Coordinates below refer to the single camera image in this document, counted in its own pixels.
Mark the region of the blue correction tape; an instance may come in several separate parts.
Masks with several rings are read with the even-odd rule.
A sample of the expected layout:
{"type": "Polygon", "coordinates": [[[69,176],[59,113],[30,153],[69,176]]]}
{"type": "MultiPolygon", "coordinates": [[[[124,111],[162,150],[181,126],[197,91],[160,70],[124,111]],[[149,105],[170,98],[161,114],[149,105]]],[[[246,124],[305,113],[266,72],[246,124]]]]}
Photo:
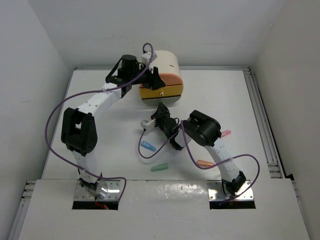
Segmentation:
{"type": "Polygon", "coordinates": [[[148,149],[152,152],[155,152],[157,150],[155,146],[153,146],[152,144],[150,144],[144,140],[141,141],[140,146],[142,146],[143,148],[148,149]]]}

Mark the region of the cream drawer cabinet shell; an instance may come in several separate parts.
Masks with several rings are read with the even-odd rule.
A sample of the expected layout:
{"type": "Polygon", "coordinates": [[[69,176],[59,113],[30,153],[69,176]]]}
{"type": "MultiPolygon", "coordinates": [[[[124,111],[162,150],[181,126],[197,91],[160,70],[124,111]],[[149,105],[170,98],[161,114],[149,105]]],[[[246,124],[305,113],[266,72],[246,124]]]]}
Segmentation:
{"type": "Polygon", "coordinates": [[[159,74],[161,73],[172,73],[180,75],[180,67],[177,57],[166,50],[156,50],[157,58],[150,64],[150,67],[157,67],[159,74]]]}

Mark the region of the yellow drawer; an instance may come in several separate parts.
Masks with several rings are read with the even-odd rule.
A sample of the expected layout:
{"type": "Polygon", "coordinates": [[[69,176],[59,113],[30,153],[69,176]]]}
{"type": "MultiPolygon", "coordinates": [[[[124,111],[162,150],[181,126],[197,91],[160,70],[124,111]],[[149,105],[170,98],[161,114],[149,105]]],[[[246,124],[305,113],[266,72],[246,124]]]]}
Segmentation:
{"type": "Polygon", "coordinates": [[[138,89],[139,89],[139,95],[143,100],[159,99],[159,98],[181,96],[184,90],[184,85],[183,84],[168,85],[156,90],[148,89],[140,85],[138,89]]]}

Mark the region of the green correction tape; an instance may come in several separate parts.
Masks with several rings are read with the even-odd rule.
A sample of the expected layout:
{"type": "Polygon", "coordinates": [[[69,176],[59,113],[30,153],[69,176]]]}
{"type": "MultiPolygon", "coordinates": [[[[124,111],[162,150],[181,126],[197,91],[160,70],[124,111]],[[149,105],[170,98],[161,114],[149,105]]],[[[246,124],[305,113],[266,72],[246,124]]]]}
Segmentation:
{"type": "Polygon", "coordinates": [[[167,163],[162,163],[162,164],[152,166],[150,168],[150,171],[151,172],[160,172],[160,171],[167,170],[168,168],[169,168],[169,165],[167,163]]]}

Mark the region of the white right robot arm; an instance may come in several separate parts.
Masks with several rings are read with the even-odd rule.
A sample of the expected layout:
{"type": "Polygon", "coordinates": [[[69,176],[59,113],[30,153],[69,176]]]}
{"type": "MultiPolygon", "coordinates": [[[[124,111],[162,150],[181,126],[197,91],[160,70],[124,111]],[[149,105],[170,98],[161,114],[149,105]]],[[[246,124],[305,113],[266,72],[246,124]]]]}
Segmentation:
{"type": "Polygon", "coordinates": [[[158,127],[169,140],[173,149],[181,151],[191,140],[204,147],[218,164],[222,183],[231,196],[235,196],[246,182],[244,173],[236,166],[222,141],[221,125],[214,118],[193,110],[181,125],[171,117],[169,109],[161,102],[151,115],[158,127]]]}

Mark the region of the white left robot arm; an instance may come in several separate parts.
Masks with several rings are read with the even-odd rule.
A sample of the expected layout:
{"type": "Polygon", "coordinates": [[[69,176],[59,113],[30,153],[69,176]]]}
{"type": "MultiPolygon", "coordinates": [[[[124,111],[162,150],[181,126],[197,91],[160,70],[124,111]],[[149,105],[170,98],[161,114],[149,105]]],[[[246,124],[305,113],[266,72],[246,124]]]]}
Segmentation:
{"type": "Polygon", "coordinates": [[[63,113],[61,141],[72,152],[83,187],[97,191],[101,173],[98,171],[94,149],[98,143],[96,120],[112,104],[122,99],[133,85],[143,85],[152,91],[165,87],[158,67],[150,67],[153,58],[146,53],[147,62],[138,62],[125,54],[105,78],[101,91],[77,108],[63,113]]]}

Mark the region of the orange top drawer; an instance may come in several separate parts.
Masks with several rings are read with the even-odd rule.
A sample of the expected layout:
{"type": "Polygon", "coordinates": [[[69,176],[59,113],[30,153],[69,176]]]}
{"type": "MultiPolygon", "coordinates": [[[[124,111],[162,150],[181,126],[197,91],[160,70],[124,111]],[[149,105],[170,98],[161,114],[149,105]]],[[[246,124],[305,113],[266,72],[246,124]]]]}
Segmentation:
{"type": "Polygon", "coordinates": [[[175,86],[175,85],[182,85],[183,80],[180,75],[174,73],[160,73],[159,77],[165,83],[166,86],[175,86]]]}

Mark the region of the pink correction tape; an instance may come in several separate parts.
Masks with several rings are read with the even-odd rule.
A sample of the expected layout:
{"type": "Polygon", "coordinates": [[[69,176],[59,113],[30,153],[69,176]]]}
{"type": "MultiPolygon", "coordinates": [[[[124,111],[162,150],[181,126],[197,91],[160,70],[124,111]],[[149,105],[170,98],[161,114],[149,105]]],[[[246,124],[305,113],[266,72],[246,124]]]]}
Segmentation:
{"type": "Polygon", "coordinates": [[[221,137],[224,138],[232,133],[231,130],[224,130],[221,132],[221,137]]]}

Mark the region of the orange correction tape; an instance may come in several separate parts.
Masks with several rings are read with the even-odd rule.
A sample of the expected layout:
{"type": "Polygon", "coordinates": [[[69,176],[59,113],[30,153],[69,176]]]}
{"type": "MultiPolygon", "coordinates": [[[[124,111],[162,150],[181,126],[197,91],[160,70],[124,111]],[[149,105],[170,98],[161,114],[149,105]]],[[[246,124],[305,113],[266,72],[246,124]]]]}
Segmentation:
{"type": "Polygon", "coordinates": [[[211,167],[213,166],[215,163],[214,162],[210,162],[210,161],[205,161],[205,160],[198,160],[196,162],[196,164],[200,167],[203,167],[203,168],[208,168],[208,167],[211,167]]]}

